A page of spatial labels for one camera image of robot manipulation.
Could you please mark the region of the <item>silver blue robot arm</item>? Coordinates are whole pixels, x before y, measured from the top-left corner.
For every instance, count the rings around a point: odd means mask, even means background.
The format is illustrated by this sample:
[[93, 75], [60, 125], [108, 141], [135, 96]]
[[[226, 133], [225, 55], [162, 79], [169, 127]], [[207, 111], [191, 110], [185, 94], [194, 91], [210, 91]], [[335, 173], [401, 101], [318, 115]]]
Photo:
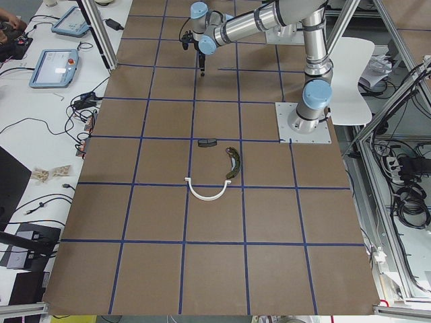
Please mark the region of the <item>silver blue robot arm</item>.
[[316, 130], [333, 96], [333, 63], [325, 36], [326, 5], [326, 1], [268, 1], [248, 12], [228, 15], [196, 1], [190, 6], [191, 41], [199, 54], [208, 56], [254, 34], [301, 23], [304, 85], [288, 124], [296, 133], [309, 134]]

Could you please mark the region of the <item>person hand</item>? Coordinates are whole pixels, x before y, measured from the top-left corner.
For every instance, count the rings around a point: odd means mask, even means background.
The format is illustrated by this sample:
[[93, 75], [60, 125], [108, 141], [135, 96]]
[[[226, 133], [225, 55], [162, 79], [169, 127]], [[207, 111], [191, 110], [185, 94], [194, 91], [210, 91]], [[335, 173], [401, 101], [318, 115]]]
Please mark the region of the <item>person hand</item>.
[[24, 33], [26, 28], [27, 23], [25, 21], [1, 8], [1, 45], [13, 42]]

